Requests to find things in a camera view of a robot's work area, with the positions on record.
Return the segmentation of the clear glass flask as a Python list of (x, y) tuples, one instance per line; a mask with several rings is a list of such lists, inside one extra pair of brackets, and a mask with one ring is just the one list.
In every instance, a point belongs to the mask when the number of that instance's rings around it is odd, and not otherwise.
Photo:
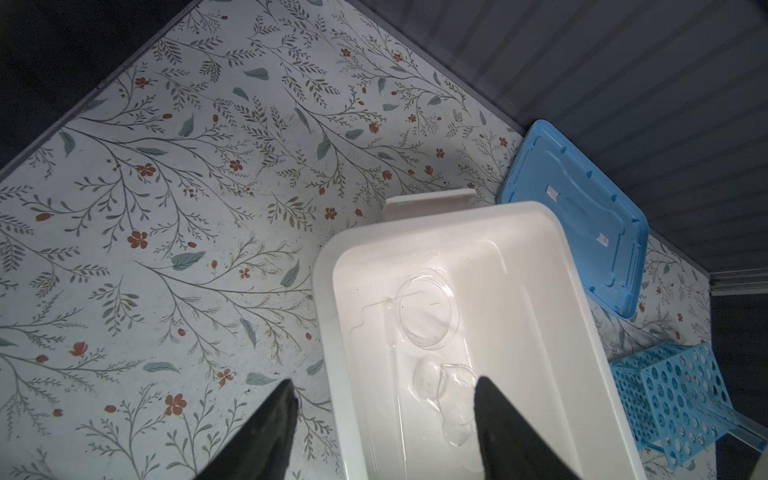
[(442, 416), (443, 437), (453, 447), (461, 447), (475, 433), (478, 379), (476, 372), (464, 364), (444, 363), (440, 367), (436, 403)]

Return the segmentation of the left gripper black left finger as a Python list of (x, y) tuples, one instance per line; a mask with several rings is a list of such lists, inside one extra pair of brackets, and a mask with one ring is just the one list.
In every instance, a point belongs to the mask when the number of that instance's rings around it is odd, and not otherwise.
[(281, 381), (196, 479), (284, 479), (298, 410), (293, 382)]

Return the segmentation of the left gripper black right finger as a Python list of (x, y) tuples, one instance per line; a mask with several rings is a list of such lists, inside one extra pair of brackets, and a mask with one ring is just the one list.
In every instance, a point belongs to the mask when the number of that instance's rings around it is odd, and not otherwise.
[(479, 449), (487, 479), (576, 479), (490, 378), (474, 393)]

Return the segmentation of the white plastic storage bin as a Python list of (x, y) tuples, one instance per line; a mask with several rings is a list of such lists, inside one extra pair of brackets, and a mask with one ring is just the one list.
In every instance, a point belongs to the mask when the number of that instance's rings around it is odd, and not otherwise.
[[(312, 289), (347, 479), (480, 479), (475, 433), (443, 437), (412, 391), (435, 355), (486, 376), (583, 479), (640, 479), (643, 466), (564, 231), (536, 202), (472, 208), (471, 189), (394, 197), (378, 223), (334, 236)], [(417, 273), (454, 289), (458, 331), (438, 350), (399, 331), (394, 300)]]

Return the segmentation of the blue test tube rack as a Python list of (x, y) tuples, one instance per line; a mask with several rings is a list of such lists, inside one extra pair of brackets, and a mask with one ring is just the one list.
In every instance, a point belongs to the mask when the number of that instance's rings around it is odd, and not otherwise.
[(639, 450), (676, 469), (736, 427), (710, 343), (662, 343), (610, 363)]

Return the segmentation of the blue plastic box lid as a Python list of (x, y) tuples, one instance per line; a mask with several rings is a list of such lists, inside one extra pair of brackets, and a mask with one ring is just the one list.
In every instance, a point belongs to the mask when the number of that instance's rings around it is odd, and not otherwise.
[(636, 314), (649, 225), (642, 210), (550, 122), (527, 131), (499, 204), (535, 201), (560, 221), (581, 283), (616, 316)]

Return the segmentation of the clear glass beaker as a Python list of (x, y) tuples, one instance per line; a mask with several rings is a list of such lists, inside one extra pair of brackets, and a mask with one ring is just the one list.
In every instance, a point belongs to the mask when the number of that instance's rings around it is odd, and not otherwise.
[(412, 376), (414, 395), (433, 410), (440, 411), (439, 393), (443, 361), (435, 355), (422, 357), (416, 364)]

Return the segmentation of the clear glass petri dish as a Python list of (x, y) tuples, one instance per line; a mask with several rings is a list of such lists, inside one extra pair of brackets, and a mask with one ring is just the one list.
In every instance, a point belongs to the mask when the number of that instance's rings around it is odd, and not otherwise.
[(444, 347), (458, 331), (458, 299), (436, 270), (426, 269), (406, 280), (395, 296), (394, 310), (399, 331), (423, 350)]

